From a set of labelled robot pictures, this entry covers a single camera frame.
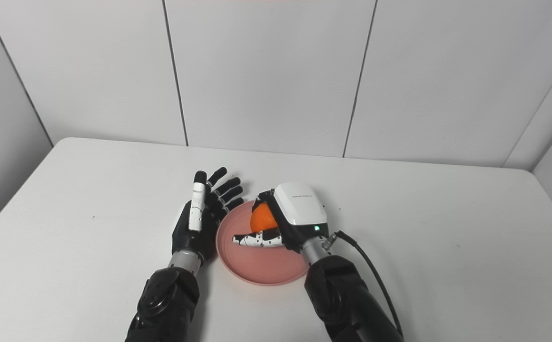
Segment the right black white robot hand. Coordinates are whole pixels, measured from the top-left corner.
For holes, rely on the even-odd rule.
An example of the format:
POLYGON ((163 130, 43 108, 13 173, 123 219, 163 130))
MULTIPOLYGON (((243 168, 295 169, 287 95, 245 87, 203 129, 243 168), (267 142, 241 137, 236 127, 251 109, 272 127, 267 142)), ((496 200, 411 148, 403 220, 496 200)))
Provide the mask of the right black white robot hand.
POLYGON ((237 234, 232 242, 245 247, 285 247, 302 253, 313 240, 329 236, 327 214, 307 184, 286 182, 261 192, 251 208, 251 232, 237 234))

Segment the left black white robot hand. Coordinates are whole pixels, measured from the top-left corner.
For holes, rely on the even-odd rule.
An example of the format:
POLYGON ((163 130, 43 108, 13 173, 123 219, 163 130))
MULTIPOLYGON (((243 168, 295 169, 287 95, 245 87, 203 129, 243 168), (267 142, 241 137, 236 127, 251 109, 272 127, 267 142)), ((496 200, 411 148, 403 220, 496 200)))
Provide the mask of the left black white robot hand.
POLYGON ((181 207, 172 232, 171 252, 195 253, 205 262, 216 252, 216 234, 222 221, 234 208, 241 206, 243 187, 239 177, 230 177, 218 184, 228 174, 220 167, 210 177, 206 171, 196 171, 192 196, 181 207))

